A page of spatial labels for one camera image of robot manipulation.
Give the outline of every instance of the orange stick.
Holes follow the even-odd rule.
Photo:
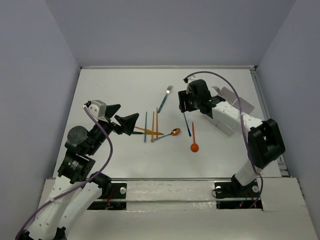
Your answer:
[[[151,140],[154,139],[154,129],[155,129],[155,112],[152,115],[152,133],[151,133]]]
[[[156,108],[156,137],[158,137],[158,108]]]
[[[195,134],[194,122],[192,122],[192,136],[193,136],[193,143],[196,143],[196,134]]]

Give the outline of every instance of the blue stick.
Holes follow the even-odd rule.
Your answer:
[[[191,132],[190,132],[190,129],[189,129],[189,126],[188,126],[188,122],[187,122],[187,118],[186,118],[185,113],[183,113],[183,116],[184,116],[186,127],[188,128],[189,137],[191,137]]]
[[[145,112],[144,142],[147,142],[147,112]]]

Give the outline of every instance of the fork with teal handle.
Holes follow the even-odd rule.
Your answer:
[[[172,90],[173,87],[174,87],[174,86],[169,85],[168,88],[166,89],[164,99],[162,100],[162,103],[161,103],[161,105],[160,105],[160,107],[159,107],[159,109],[158,109],[158,114],[160,113],[162,107],[164,106],[164,104],[165,104],[165,102],[166,102],[166,100],[167,100],[167,97],[168,97],[168,95],[169,95],[169,93],[171,92],[171,90]]]

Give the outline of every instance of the wall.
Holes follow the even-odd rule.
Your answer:
[[[79,76],[43,0],[0,8],[0,233],[12,240],[52,175]]]
[[[46,0],[80,66],[257,65],[294,0]]]
[[[300,179],[320,237],[320,1],[297,0],[258,67],[271,116],[286,144],[289,172]]]

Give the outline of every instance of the spoon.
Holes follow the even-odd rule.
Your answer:
[[[193,135],[193,143],[191,144],[191,151],[196,153],[199,151],[199,145],[196,144],[196,135],[195,135],[195,125],[194,122],[192,122],[192,135]]]
[[[180,128],[175,128],[175,129],[173,129],[173,130],[172,130],[169,134],[167,134],[167,135],[164,135],[164,136],[160,136],[160,137],[151,139],[151,142],[154,143],[155,141],[157,141],[157,140],[159,140],[159,139],[162,139],[162,138],[164,138],[164,137],[170,136],[170,135],[176,136],[176,135],[178,135],[179,133],[180,133]]]

